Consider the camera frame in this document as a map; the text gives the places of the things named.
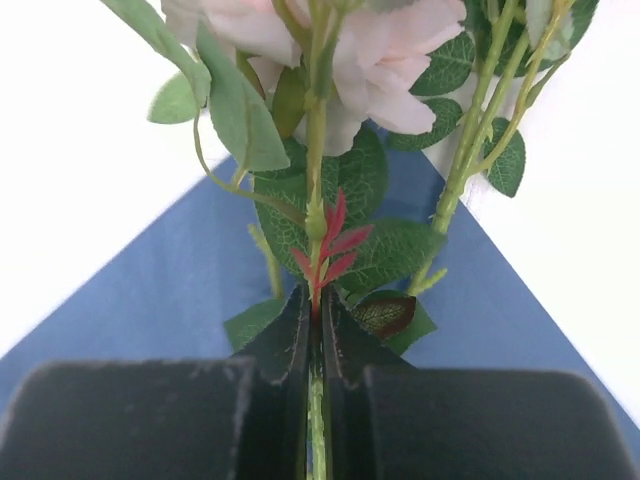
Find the serrated leaf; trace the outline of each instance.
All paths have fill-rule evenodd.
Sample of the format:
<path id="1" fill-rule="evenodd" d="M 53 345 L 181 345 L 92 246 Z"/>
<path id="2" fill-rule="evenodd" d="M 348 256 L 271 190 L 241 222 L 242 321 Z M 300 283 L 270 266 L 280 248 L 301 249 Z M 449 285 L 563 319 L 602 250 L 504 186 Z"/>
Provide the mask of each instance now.
<path id="1" fill-rule="evenodd" d="M 436 121 L 430 132 L 420 135 L 404 135 L 390 132 L 387 137 L 387 144 L 396 150 L 415 152 L 435 145 L 440 140 L 452 133 L 462 118 L 462 107 L 455 100 L 450 98 L 429 98 L 424 103 L 433 110 Z"/>
<path id="2" fill-rule="evenodd" d="M 360 225 L 380 206 L 389 186 L 389 165 L 384 147 L 373 129 L 363 124 L 351 150 L 339 157 L 324 159 L 323 166 L 330 163 L 331 158 L 339 167 L 334 198 L 338 187 L 342 187 L 347 198 L 343 229 Z"/>
<path id="3" fill-rule="evenodd" d="M 553 0 L 528 0 L 525 7 L 527 34 L 532 49 L 536 49 L 553 14 Z"/>
<path id="4" fill-rule="evenodd" d="M 362 300 L 351 314 L 364 328 L 385 340 L 407 328 L 415 310 L 416 297 L 380 290 Z"/>
<path id="5" fill-rule="evenodd" d="M 485 157 L 491 153 L 491 150 L 493 150 L 500 141 L 508 125 L 509 120 L 506 118 L 499 117 L 493 120 L 493 141 L 486 141 L 484 143 Z M 525 161 L 526 149 L 524 139 L 522 135 L 520 135 L 520 132 L 516 131 L 507 144 L 507 147 L 487 172 L 489 183 L 507 197 L 515 197 L 522 182 L 522 176 L 524 175 Z"/>
<path id="6" fill-rule="evenodd" d="M 174 125 L 193 120 L 198 111 L 189 80 L 182 72 L 178 72 L 156 94 L 147 120 L 162 125 Z"/>
<path id="7" fill-rule="evenodd" d="M 373 231 L 356 251 L 358 259 L 338 283 L 349 292 L 370 292 L 417 271 L 445 237 L 429 225 L 402 218 L 371 222 Z"/>
<path id="8" fill-rule="evenodd" d="M 282 144 L 284 145 L 284 151 L 287 152 L 291 165 L 281 170 L 264 172 L 252 171 L 250 173 L 265 180 L 280 180 L 304 174 L 307 169 L 307 147 L 300 144 L 293 137 L 283 139 Z"/>
<path id="9" fill-rule="evenodd" d="M 101 1 L 144 38 L 156 52 L 173 62 L 184 73 L 189 80 L 197 105 L 203 107 L 211 83 L 209 72 L 202 64 L 191 58 L 155 9 L 145 0 Z"/>
<path id="10" fill-rule="evenodd" d="M 294 150 L 298 158 L 292 159 L 291 168 L 294 168 L 294 165 L 306 165 L 306 148 L 291 148 L 291 151 Z M 278 176 L 279 172 L 270 173 L 273 174 L 272 178 L 264 178 L 264 173 L 256 174 L 254 191 L 279 198 L 305 211 L 307 179 L 304 171 L 291 176 Z M 363 125 L 356 135 L 354 146 L 349 152 L 339 157 L 323 159 L 323 198 L 333 204 L 339 187 L 342 187 L 345 193 L 347 217 L 343 229 L 356 226 L 369 218 L 382 202 L 388 183 L 389 170 L 384 148 L 375 132 L 366 125 Z M 294 275 L 302 275 L 291 255 L 291 248 L 308 254 L 308 241 L 304 230 L 267 205 L 256 203 L 256 211 L 275 257 Z"/>
<path id="11" fill-rule="evenodd" d="M 431 63 L 411 87 L 411 93 L 431 97 L 454 91 L 469 78 L 475 57 L 471 37 L 462 32 L 429 54 Z"/>
<path id="12" fill-rule="evenodd" d="M 429 315 L 422 304 L 420 302 L 416 302 L 413 320 L 409 326 L 399 334 L 387 339 L 385 343 L 387 347 L 393 350 L 396 354 L 402 355 L 417 340 L 436 331 L 437 329 L 438 327 L 436 327 L 433 320 L 429 318 Z"/>
<path id="13" fill-rule="evenodd" d="M 408 7 L 418 0 L 364 0 L 364 5 L 374 12 L 384 13 Z"/>
<path id="14" fill-rule="evenodd" d="M 264 100 L 202 23 L 197 47 L 215 78 L 209 92 L 211 121 L 239 169 L 258 172 L 289 167 L 291 162 Z"/>
<path id="15" fill-rule="evenodd" d="M 305 211 L 307 178 L 304 174 L 277 180 L 255 177 L 253 189 L 256 193 L 277 198 Z M 273 207 L 259 202 L 255 203 L 255 207 L 260 227 L 273 255 L 291 273 L 302 276 L 302 272 L 291 254 L 291 248 L 297 248 L 308 254 L 307 235 L 304 229 Z"/>
<path id="16" fill-rule="evenodd" d="M 598 0 L 576 0 L 573 7 L 571 7 L 571 18 L 573 22 L 573 34 L 569 41 L 571 49 L 576 47 L 586 33 L 597 6 Z M 511 25 L 502 53 L 500 54 L 498 65 L 496 66 L 495 75 L 500 76 L 504 72 L 507 62 L 511 58 L 516 43 L 524 29 L 525 26 L 518 22 L 513 22 Z M 489 47 L 491 46 L 491 24 L 486 19 L 481 20 L 479 21 L 478 30 L 480 31 L 479 38 L 481 39 L 478 43 L 478 56 L 482 61 L 485 61 L 487 53 L 489 52 Z M 531 53 L 532 50 L 530 49 L 522 58 L 522 61 L 516 70 L 516 77 L 522 77 L 527 73 L 527 65 L 531 58 Z M 540 70 L 546 70 L 553 65 L 553 63 L 554 62 L 550 60 L 543 60 L 540 64 Z"/>
<path id="17" fill-rule="evenodd" d="M 257 303 L 224 322 L 224 329 L 233 351 L 241 350 L 275 320 L 282 311 L 284 303 L 284 300 L 272 298 Z"/>

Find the white wall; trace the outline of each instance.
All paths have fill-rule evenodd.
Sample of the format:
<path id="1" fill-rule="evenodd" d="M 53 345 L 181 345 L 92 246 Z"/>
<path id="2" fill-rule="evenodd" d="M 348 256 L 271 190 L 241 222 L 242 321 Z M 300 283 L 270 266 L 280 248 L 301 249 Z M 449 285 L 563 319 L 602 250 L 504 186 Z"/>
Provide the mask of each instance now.
<path id="1" fill-rule="evenodd" d="M 600 3 L 527 114 L 518 197 L 479 179 L 465 202 L 640 423 L 640 2 Z M 174 67 L 98 0 L 3 2 L 0 17 L 1 356 L 201 170 L 190 126 L 145 121 Z M 208 133 L 207 152 L 223 158 Z"/>

